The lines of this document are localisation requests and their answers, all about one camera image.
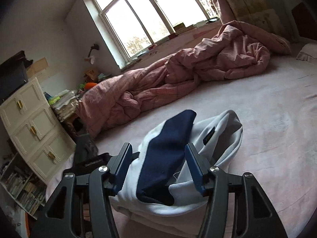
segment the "window frame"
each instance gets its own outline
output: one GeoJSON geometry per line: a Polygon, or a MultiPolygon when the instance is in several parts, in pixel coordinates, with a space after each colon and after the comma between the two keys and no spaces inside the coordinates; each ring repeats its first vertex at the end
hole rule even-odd
{"type": "MultiPolygon", "coordinates": [[[[118,35],[116,34],[114,28],[112,27],[110,21],[108,20],[106,13],[110,10],[110,8],[115,5],[119,0],[112,0],[103,10],[100,8],[98,2],[96,0],[92,0],[94,5],[96,6],[97,10],[99,11],[99,16],[102,19],[102,22],[104,23],[107,31],[109,32],[111,38],[113,39],[113,41],[115,42],[115,45],[117,46],[119,52],[121,53],[121,55],[123,56],[124,60],[126,61],[127,64],[131,63],[134,58],[144,52],[145,50],[147,50],[150,46],[154,45],[155,42],[153,42],[152,37],[150,36],[150,34],[148,33],[148,31],[146,30],[144,24],[142,23],[142,21],[140,20],[140,18],[138,17],[138,15],[136,14],[136,12],[134,11],[134,9],[132,8],[132,6],[130,5],[130,3],[128,2],[128,0],[125,0],[125,2],[127,3],[127,5],[129,6],[129,8],[131,9],[131,11],[133,12],[133,14],[135,15],[136,19],[138,20],[138,22],[140,23],[141,27],[143,28],[146,36],[148,37],[148,39],[150,40],[151,44],[144,48],[143,50],[139,51],[138,53],[136,53],[133,56],[129,56],[128,51],[126,50],[125,46],[123,45],[123,43],[121,42],[120,38],[118,37],[118,35]]],[[[151,4],[153,5],[154,9],[156,10],[157,14],[159,15],[159,17],[161,18],[161,20],[163,21],[164,25],[166,26],[167,30],[169,31],[170,34],[175,33],[175,30],[173,28],[173,26],[171,25],[171,23],[169,22],[168,18],[166,17],[166,15],[164,14],[164,12],[162,11],[162,9],[159,7],[159,5],[156,3],[155,0],[149,0],[151,2],[151,4]]],[[[207,11],[205,10],[205,8],[203,7],[203,5],[201,4],[201,2],[199,0],[195,0],[195,2],[198,4],[198,6],[200,7],[200,9],[202,10],[203,14],[205,15],[205,17],[207,18],[207,20],[211,19],[211,17],[209,16],[209,14],[207,13],[207,11]]]]}

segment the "sky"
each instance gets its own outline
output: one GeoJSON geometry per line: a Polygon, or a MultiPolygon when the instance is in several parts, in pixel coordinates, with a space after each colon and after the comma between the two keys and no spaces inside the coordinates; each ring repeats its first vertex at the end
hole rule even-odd
{"type": "MultiPolygon", "coordinates": [[[[96,0],[104,9],[112,0],[96,0]]],[[[128,0],[145,28],[149,31],[153,41],[156,42],[169,35],[161,18],[149,0],[128,0]]],[[[183,22],[185,26],[206,20],[195,0],[156,0],[171,24],[183,22]]],[[[106,13],[108,20],[116,31],[122,43],[126,43],[134,36],[146,36],[137,18],[124,0],[119,0],[106,13]]]]}

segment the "pivot bolt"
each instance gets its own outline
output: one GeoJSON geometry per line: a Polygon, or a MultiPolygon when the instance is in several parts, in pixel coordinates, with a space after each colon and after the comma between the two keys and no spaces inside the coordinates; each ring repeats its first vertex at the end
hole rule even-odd
{"type": "Polygon", "coordinates": [[[67,173],[65,174],[65,178],[66,179],[72,179],[74,177],[74,174],[73,173],[67,173]]]}
{"type": "Polygon", "coordinates": [[[210,167],[209,170],[210,170],[211,172],[217,172],[217,171],[219,171],[219,168],[216,167],[216,166],[212,166],[212,167],[210,167]]]}
{"type": "Polygon", "coordinates": [[[253,174],[246,172],[246,173],[244,173],[244,176],[245,176],[245,178],[252,178],[253,174]]]}
{"type": "Polygon", "coordinates": [[[99,167],[99,169],[98,169],[100,172],[106,172],[106,171],[108,171],[108,167],[107,166],[101,166],[101,167],[99,167]]]}

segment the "pink blanket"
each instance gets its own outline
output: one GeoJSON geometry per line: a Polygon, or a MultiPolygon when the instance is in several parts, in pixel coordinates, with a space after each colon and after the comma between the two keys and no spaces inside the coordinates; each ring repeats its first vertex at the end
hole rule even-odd
{"type": "Polygon", "coordinates": [[[244,22],[223,25],[203,39],[150,66],[99,83],[81,99],[77,114],[95,137],[101,130],[125,124],[141,112],[175,101],[202,81],[237,79],[263,72],[270,50],[288,55],[289,42],[244,22]]]}

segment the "black case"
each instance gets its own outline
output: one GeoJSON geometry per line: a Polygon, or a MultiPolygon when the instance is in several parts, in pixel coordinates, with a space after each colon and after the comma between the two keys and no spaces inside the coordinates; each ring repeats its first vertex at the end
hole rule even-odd
{"type": "Polygon", "coordinates": [[[26,67],[32,62],[25,58],[24,51],[20,51],[0,65],[0,105],[28,82],[26,67]]]}

